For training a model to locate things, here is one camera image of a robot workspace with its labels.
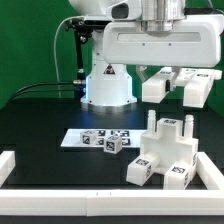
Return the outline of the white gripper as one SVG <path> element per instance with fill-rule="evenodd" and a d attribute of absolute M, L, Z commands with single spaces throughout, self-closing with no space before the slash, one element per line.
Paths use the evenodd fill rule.
<path fill-rule="evenodd" d="M 169 32 L 144 32 L 141 23 L 111 22 L 104 30 L 103 55 L 108 63 L 137 65 L 140 80 L 147 67 L 173 66 L 166 91 L 175 89 L 181 67 L 214 67 L 221 59 L 222 16 L 189 15 Z"/>

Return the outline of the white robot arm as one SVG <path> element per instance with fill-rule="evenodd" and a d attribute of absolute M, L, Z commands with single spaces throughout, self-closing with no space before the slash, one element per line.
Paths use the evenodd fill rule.
<path fill-rule="evenodd" d="M 185 0 L 69 0 L 83 15 L 100 16 L 103 57 L 112 64 L 210 68 L 221 58 L 224 15 L 187 8 Z"/>

